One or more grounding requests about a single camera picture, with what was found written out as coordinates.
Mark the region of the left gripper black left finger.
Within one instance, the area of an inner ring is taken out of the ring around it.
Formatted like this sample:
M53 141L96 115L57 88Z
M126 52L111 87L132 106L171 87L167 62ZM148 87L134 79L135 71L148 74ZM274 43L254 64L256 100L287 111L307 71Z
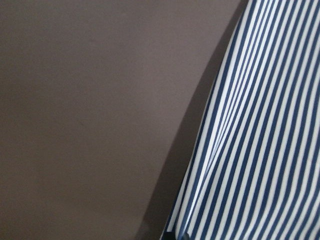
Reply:
M175 233L172 231L166 231L162 234L161 240L176 240Z

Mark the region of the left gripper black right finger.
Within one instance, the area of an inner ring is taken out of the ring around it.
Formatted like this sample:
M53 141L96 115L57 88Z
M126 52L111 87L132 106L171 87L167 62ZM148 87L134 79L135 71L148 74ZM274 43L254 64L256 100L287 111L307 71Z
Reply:
M190 240L190 236L188 233L184 233L181 240Z

